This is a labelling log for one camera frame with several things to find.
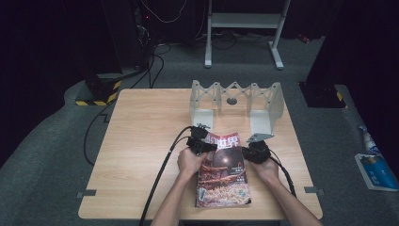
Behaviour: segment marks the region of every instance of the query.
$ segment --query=person's right hand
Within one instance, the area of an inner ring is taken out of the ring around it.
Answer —
[[[250,165],[267,185],[279,181],[279,166],[270,158],[261,164],[250,162]]]

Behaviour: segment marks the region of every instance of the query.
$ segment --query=wooden table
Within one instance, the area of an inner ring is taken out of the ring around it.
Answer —
[[[175,137],[190,125],[191,89],[124,89],[116,103],[104,142],[97,157],[87,190],[94,196],[82,200],[80,218],[140,219],[168,149]],[[238,132],[242,145],[251,136],[246,103],[223,104],[214,118],[214,134]],[[275,137],[266,141],[290,172],[297,197],[318,217],[323,212],[316,194],[306,193],[313,186],[287,107],[276,123]],[[172,153],[152,198],[147,218],[153,218],[171,188],[178,172],[176,164],[181,141]],[[279,204],[258,179],[246,161],[252,203],[221,209],[195,208],[196,178],[193,176],[184,193],[181,219],[285,219]],[[279,174],[288,187],[285,176]]]

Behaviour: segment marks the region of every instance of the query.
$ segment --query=white frame stand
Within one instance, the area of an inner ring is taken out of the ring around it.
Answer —
[[[230,89],[238,89],[239,92],[230,94]],[[228,87],[222,88],[215,82],[211,87],[205,89],[197,80],[193,81],[190,97],[190,115],[192,125],[205,125],[212,132],[214,129],[214,110],[200,108],[200,101],[206,96],[216,105],[217,114],[221,113],[222,98],[236,100],[238,95],[247,97],[247,114],[250,118],[250,129],[252,136],[247,142],[257,142],[274,136],[274,126],[276,120],[281,118],[284,110],[284,98],[280,83],[274,83],[268,89],[260,89],[256,83],[252,83],[247,88],[241,88],[236,82]],[[252,109],[255,99],[264,100],[264,109]]]
[[[285,0],[282,13],[278,14],[260,14],[260,13],[213,13],[212,0],[209,0],[208,7],[208,29],[205,48],[205,68],[212,67],[212,27],[243,27],[243,28],[275,28],[276,34],[273,41],[269,42],[270,50],[278,70],[283,70],[277,50],[279,36],[287,17],[288,7],[291,0]]]

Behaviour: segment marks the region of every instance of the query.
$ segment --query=magazine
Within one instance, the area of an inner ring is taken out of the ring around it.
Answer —
[[[238,134],[208,133],[205,142],[217,144],[217,150],[208,153],[199,169],[196,207],[249,204],[251,198]]]
[[[356,162],[364,182],[371,190],[398,191],[399,183],[381,155],[358,153]]]

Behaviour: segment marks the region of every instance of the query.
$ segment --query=black wall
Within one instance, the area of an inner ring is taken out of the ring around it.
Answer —
[[[71,41],[78,42],[74,46],[81,47],[81,58],[96,74],[121,73],[142,63],[130,3],[0,2],[0,166],[32,129],[64,105],[65,91],[85,80]]]
[[[343,1],[307,82],[347,85],[376,145],[399,176],[399,4]]]

